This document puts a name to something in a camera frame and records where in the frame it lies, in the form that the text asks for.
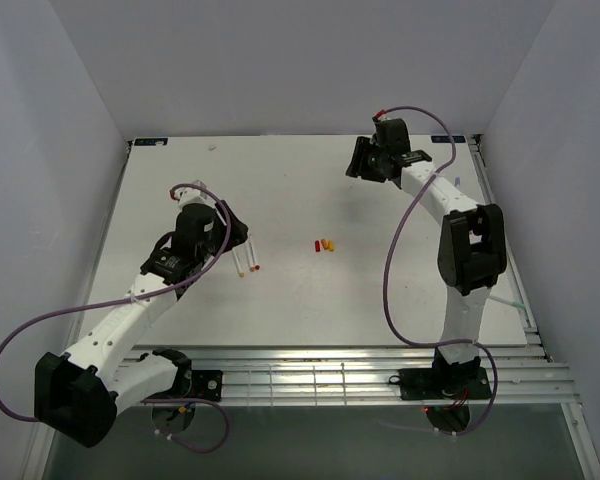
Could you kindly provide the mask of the orange capped white marker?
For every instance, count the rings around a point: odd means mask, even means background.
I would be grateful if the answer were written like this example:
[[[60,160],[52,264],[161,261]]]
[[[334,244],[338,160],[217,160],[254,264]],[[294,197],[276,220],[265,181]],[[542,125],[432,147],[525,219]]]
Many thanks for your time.
[[[249,271],[255,272],[256,267],[255,267],[255,263],[254,263],[252,252],[251,252],[250,242],[248,240],[244,243],[244,249],[245,249],[245,254],[246,254]]]

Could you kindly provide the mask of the red white marker body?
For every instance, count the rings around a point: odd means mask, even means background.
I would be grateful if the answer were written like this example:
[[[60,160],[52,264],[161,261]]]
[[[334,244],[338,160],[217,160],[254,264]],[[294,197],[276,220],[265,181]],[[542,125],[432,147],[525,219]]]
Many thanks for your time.
[[[257,257],[257,252],[256,252],[256,248],[255,248],[255,244],[254,244],[254,240],[253,240],[253,236],[249,235],[248,238],[248,247],[249,247],[249,251],[250,251],[250,255],[251,255],[251,261],[252,261],[252,267],[251,270],[252,271],[258,271],[260,270],[260,263],[258,261],[258,257]]]

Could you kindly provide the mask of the yellow capped white marker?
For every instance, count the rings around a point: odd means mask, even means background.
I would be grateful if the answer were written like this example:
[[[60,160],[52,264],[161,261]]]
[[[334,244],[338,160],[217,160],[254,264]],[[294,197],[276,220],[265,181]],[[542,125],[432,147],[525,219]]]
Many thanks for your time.
[[[236,268],[236,271],[237,271],[237,274],[238,274],[239,278],[244,278],[245,272],[244,272],[244,269],[242,267],[242,263],[240,261],[239,254],[238,254],[236,248],[233,248],[231,250],[231,255],[232,255],[232,258],[233,258],[233,261],[234,261],[234,265],[235,265],[235,268]]]

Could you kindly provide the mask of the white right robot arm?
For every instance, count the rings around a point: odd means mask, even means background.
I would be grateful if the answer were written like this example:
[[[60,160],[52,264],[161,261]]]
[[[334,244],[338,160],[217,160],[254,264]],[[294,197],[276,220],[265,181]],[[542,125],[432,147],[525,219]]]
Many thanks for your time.
[[[356,140],[347,176],[392,182],[412,201],[396,230],[403,231],[416,207],[439,225],[436,265],[446,285],[443,332],[434,351],[431,382],[444,397],[454,397],[480,367],[479,332],[486,300],[507,268],[504,215],[494,204],[480,204],[444,175],[444,167],[411,146],[406,122],[381,111],[375,132]]]

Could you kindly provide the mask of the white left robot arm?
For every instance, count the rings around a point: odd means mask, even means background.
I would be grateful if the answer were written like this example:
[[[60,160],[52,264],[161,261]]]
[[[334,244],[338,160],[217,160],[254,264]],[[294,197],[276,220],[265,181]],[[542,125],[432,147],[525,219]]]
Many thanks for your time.
[[[159,347],[130,366],[122,362],[206,266],[247,238],[247,226],[223,200],[181,206],[174,229],[156,242],[123,304],[62,354],[46,353],[37,362],[35,419],[93,447],[129,407],[145,399],[177,400],[191,394],[192,361],[181,351]]]

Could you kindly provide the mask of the green tipped thin pen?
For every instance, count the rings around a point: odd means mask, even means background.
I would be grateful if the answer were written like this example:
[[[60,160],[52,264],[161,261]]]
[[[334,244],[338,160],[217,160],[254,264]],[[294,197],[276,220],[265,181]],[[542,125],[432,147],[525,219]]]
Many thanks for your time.
[[[489,299],[493,300],[495,302],[507,305],[507,306],[511,306],[511,307],[519,309],[519,310],[526,310],[526,306],[521,302],[505,299],[505,298],[502,298],[502,297],[499,297],[499,296],[496,296],[493,294],[489,295]]]

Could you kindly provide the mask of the right blue table sticker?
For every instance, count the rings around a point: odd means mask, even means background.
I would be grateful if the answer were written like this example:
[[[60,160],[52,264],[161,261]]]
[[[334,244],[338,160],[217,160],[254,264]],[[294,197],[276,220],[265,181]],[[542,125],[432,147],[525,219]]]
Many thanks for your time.
[[[465,144],[466,138],[462,135],[452,135],[449,137],[448,135],[431,135],[431,142],[435,144]]]

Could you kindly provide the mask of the blue table sticker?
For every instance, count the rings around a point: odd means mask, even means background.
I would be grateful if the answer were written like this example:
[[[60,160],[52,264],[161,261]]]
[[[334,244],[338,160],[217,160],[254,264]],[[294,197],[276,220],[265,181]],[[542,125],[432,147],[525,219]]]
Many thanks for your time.
[[[448,135],[431,135],[431,142],[435,144],[465,144],[466,138],[462,135],[452,135],[449,137]]]
[[[133,141],[134,147],[154,147],[154,146],[166,146],[169,139],[164,137],[159,138],[136,138]]]

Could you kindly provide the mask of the left blue table sticker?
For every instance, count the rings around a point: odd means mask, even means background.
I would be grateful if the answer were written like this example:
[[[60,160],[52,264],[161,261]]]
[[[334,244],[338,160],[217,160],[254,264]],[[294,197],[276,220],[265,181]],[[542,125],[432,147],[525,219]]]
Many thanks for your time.
[[[164,137],[159,138],[136,138],[133,141],[134,147],[154,147],[154,146],[166,146],[169,139]]]

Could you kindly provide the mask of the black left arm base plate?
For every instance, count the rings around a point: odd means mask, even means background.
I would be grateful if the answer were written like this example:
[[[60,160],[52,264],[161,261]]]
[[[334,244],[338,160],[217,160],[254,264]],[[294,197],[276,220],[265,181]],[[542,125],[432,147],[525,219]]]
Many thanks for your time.
[[[220,402],[223,380],[222,370],[191,370],[184,374],[180,385],[176,388],[176,397]]]

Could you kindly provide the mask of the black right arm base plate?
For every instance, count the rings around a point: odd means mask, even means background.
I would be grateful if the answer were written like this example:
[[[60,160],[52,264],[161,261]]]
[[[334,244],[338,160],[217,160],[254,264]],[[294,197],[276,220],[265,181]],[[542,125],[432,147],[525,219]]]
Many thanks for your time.
[[[461,379],[443,378],[432,368],[404,368],[388,379],[399,387],[402,400],[488,400],[492,396],[485,368]]]

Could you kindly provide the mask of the aluminium front rail frame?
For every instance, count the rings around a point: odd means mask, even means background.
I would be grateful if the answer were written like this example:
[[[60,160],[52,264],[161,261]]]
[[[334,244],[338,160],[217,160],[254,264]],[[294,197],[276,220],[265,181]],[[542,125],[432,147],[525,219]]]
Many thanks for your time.
[[[394,406],[401,404],[396,376],[402,368],[431,365],[430,349],[186,348],[196,370],[223,373],[226,407]],[[494,347],[483,358],[496,403],[573,404],[579,394],[569,367],[548,361],[538,345]]]

